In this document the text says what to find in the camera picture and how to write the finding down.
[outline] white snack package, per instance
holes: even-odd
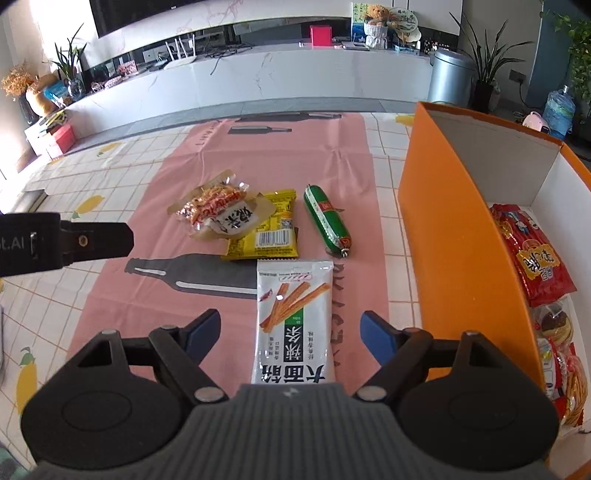
[[[252,383],[335,381],[331,261],[261,261]]]

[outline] silver screw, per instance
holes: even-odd
[[[382,387],[370,385],[357,390],[357,396],[363,401],[380,401],[386,398],[388,393]]]
[[[214,403],[221,400],[225,393],[218,387],[203,387],[195,392],[195,398],[203,403]]]

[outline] gray tile floor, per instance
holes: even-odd
[[[111,128],[79,140],[69,153],[85,150],[122,138],[133,137],[163,128],[179,127],[217,118],[229,118],[256,113],[279,112],[392,112],[414,113],[412,102],[377,100],[368,98],[284,98],[255,100],[252,102],[226,103],[224,105],[194,108],[182,112],[160,115],[133,124]]]

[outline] dried flower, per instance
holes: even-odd
[[[35,82],[33,76],[27,71],[25,63],[11,68],[8,75],[2,79],[2,89],[7,95],[21,96],[27,91],[30,84]]]

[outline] red box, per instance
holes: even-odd
[[[47,153],[49,153],[51,158],[57,158],[64,155],[76,143],[74,131],[68,122],[60,127],[51,129],[44,139],[47,142]]]
[[[310,38],[314,47],[331,47],[332,27],[330,25],[311,25]]]

